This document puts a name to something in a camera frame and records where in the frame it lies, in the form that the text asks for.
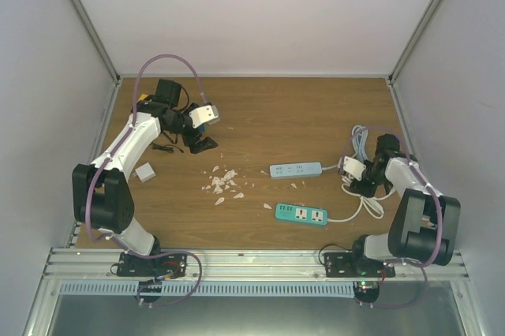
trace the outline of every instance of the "blue power strip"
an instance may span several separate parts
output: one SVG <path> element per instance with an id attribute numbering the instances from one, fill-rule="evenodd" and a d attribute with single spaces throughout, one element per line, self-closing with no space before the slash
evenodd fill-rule
<path id="1" fill-rule="evenodd" d="M 313 226 L 326 226 L 328 223 L 326 210 L 287 203 L 278 203 L 275 206 L 275 217 L 286 222 L 311 224 Z"/>

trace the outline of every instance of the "wooden table surface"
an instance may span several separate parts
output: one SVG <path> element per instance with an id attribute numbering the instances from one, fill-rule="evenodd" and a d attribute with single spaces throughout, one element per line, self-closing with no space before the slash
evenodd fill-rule
<path id="1" fill-rule="evenodd" d="M 146 78 L 140 93 L 154 93 L 158 79 Z M 176 79 L 191 100 L 201 104 L 193 79 Z M 383 201 L 386 215 L 372 218 L 365 209 L 350 222 L 305 226 L 275 219 L 277 203 L 321 207 L 330 218 L 347 218 L 357 209 L 358 198 L 340 189 L 336 170 L 320 177 L 272 180 L 272 164 L 320 161 L 337 163 L 350 131 L 356 124 L 384 125 L 400 133 L 395 107 L 384 80 L 311 78 L 205 78 L 204 90 L 217 105 L 221 120 L 207 127 L 205 136 L 219 146 L 191 155 L 169 154 L 148 148 L 138 166 L 149 162 L 156 176 L 141 183 L 129 179 L 135 216 L 156 235 L 164 248 L 319 248 L 327 243 L 350 247 L 362 234 L 389 230 L 399 203 L 397 196 Z M 133 80 L 124 80 L 107 132 L 106 146 L 126 123 L 132 108 Z M 181 94 L 181 104 L 185 97 Z M 368 156 L 373 156 L 380 132 L 368 136 Z M 160 137 L 159 144 L 166 141 Z M 238 186 L 216 195 L 202 190 L 210 176 L 235 170 Z M 242 192 L 244 198 L 234 199 Z M 219 197 L 225 200 L 215 205 Z M 110 247 L 93 244 L 81 230 L 80 248 Z"/>

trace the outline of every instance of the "paper scrap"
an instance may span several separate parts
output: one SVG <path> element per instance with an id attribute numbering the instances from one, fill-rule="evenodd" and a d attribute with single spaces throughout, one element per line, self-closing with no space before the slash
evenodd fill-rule
<path id="1" fill-rule="evenodd" d="M 223 180 L 224 181 L 228 181 L 228 180 L 230 180 L 231 178 L 233 178 L 233 177 L 235 177 L 237 175 L 238 175 L 238 173 L 235 172 L 235 169 L 232 169 L 232 170 L 226 172 L 226 174 L 223 177 Z"/>

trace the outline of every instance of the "white backdrop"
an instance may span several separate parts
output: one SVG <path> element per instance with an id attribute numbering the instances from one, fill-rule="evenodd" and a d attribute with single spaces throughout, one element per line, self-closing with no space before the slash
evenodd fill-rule
<path id="1" fill-rule="evenodd" d="M 429 0 L 82 0 L 116 69 L 180 54 L 203 75 L 385 75 Z M 157 62 L 149 73 L 187 73 Z"/>
<path id="2" fill-rule="evenodd" d="M 445 0 L 397 81 L 421 166 L 461 202 L 457 248 L 488 332 L 503 334 L 505 2 Z"/>
<path id="3" fill-rule="evenodd" d="M 69 0 L 0 0 L 0 334 L 22 334 L 73 223 L 112 79 Z"/>

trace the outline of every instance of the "robotic arm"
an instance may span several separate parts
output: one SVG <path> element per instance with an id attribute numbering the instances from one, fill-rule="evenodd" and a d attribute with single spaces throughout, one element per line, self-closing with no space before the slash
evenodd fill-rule
<path id="1" fill-rule="evenodd" d="M 424 262 L 436 249 L 437 228 L 442 227 L 442 241 L 433 263 L 447 265 L 454 251 L 460 204 L 432 188 L 442 207 L 443 224 L 438 224 L 435 202 L 427 190 L 428 180 L 415 158 L 409 157 L 400 152 L 396 136 L 386 134 L 377 139 L 372 162 L 363 164 L 344 158 L 343 170 L 353 178 L 351 191 L 373 197 L 377 187 L 384 185 L 387 193 L 394 188 L 401 198 L 389 233 L 360 237 L 353 251 L 367 259 L 384 260 L 394 256 Z"/>
<path id="2" fill-rule="evenodd" d="M 149 144 L 161 132 L 182 135 L 184 145 L 191 153 L 212 149 L 218 144 L 211 138 L 201 140 L 202 125 L 219 120 L 219 113 L 210 103 L 198 106 L 192 103 L 186 110 L 174 110 L 179 102 L 181 85 L 160 80 L 156 93 L 137 103 L 137 119 L 133 124 L 133 114 L 129 116 L 123 130 L 114 142 L 90 165 L 79 164 L 73 170 L 73 210 L 78 222 L 85 221 L 87 194 L 92 178 L 106 159 L 99 175 L 91 203 L 92 228 L 107 235 L 112 233 L 128 249 L 149 256 L 155 245 L 155 237 L 144 230 L 134 218 L 134 203 L 128 187 L 128 178 L 133 167 Z M 129 129 L 132 132 L 122 141 Z M 120 145 L 111 158 L 111 152 Z"/>

